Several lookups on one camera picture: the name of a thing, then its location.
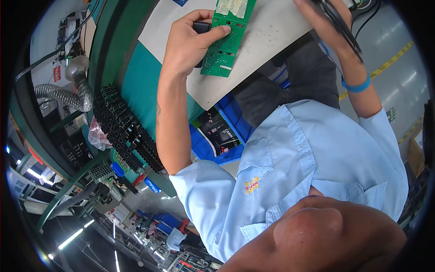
gray floor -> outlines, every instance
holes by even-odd
[[[355,22],[354,34],[369,15],[362,16]],[[394,9],[391,6],[381,7],[378,14],[366,24],[358,36],[358,43],[363,52],[367,71],[371,73],[378,69],[411,40],[410,33]],[[339,65],[336,55],[332,50],[329,51]],[[260,72],[273,79],[282,69],[283,67],[277,69],[268,62],[260,68]],[[413,45],[399,60],[378,75],[373,80],[373,84],[384,109],[386,111],[393,107],[395,109],[396,118],[391,122],[391,126],[399,141],[421,117],[424,112],[424,104],[429,99],[426,72],[416,45]],[[338,70],[337,86],[339,93],[345,91],[341,86],[341,75]],[[343,99],[340,102],[340,107],[347,116],[358,121],[349,98]],[[407,161],[408,145],[409,137],[399,145],[404,163]],[[222,168],[235,176],[238,165],[239,161],[236,161],[224,165]],[[134,201],[131,201],[132,204],[135,203],[134,208],[148,212],[170,212],[179,218],[185,217],[184,207],[178,197],[168,199],[164,193],[155,194],[149,189],[140,193]]]

red label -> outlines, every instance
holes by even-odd
[[[53,68],[53,79],[54,79],[54,82],[60,80],[60,66]]]

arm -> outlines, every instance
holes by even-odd
[[[170,175],[192,164],[191,136],[187,121],[187,76],[205,56],[208,47],[231,31],[215,27],[198,34],[193,23],[211,22],[213,10],[195,10],[172,24],[157,90],[156,144]]]
[[[337,53],[343,69],[346,84],[358,86],[367,79],[367,71],[344,38],[337,33],[329,20],[319,15],[307,0],[293,0],[299,11],[313,25],[319,37],[331,46]],[[342,0],[329,0],[340,13],[348,26],[351,25],[352,15]],[[348,92],[352,107],[359,117],[369,118],[382,109],[381,101],[373,84],[361,93]]]

embroidered logo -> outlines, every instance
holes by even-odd
[[[246,193],[249,194],[251,193],[253,190],[258,188],[258,177],[255,177],[252,179],[251,182],[245,182],[245,187],[246,187]]]

blue wristband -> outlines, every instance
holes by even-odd
[[[344,80],[344,78],[341,78],[341,85],[343,87],[345,87],[349,92],[352,93],[361,93],[362,91],[364,91],[365,89],[367,89],[370,86],[370,75],[367,74],[367,79],[365,80],[365,82],[361,85],[358,86],[348,86]]]

